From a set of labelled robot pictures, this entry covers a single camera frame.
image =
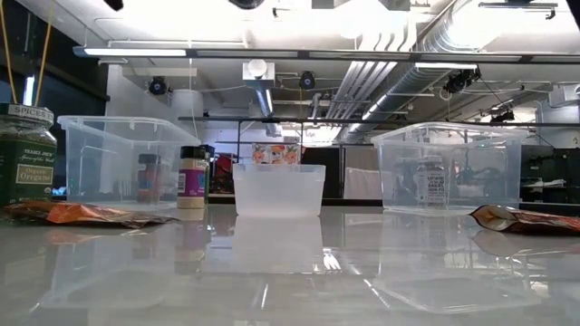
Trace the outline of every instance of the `ventilation duct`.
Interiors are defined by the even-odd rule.
[[[271,118],[274,113],[270,89],[276,85],[276,71],[273,63],[264,60],[245,62],[242,67],[244,84],[256,91],[260,110],[265,118]],[[282,128],[274,123],[266,124],[266,135],[280,137]]]
[[[433,28],[417,43],[416,51],[433,53],[472,53],[493,41],[505,26],[487,21],[490,9],[479,9],[477,0],[459,0],[453,4]],[[384,120],[385,111],[399,110],[413,98],[391,96],[390,93],[421,93],[434,82],[445,77],[450,70],[417,68],[415,63],[400,62],[392,69],[382,86],[384,90],[368,106],[365,120]],[[354,123],[345,127],[339,138],[344,142],[356,142],[375,124]]]

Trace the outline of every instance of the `white countertop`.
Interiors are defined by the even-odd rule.
[[[372,207],[174,214],[188,221],[0,226],[0,325],[580,324],[580,237]]]

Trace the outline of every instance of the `box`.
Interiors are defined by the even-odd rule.
[[[67,200],[128,210],[175,206],[179,150],[199,140],[174,124],[141,117],[61,116]]]
[[[240,216],[318,216],[325,166],[235,164],[236,211]]]
[[[373,137],[385,208],[471,209],[519,201],[527,131],[427,122]]]

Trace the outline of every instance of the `white plastic container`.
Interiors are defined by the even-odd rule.
[[[373,137],[385,208],[465,209],[519,201],[525,130],[427,122]]]
[[[174,124],[140,117],[61,116],[66,130],[67,200],[129,210],[175,206],[179,149],[199,140]],[[143,195],[140,155],[157,156]]]
[[[235,164],[236,211],[240,216],[318,216],[326,167]]]

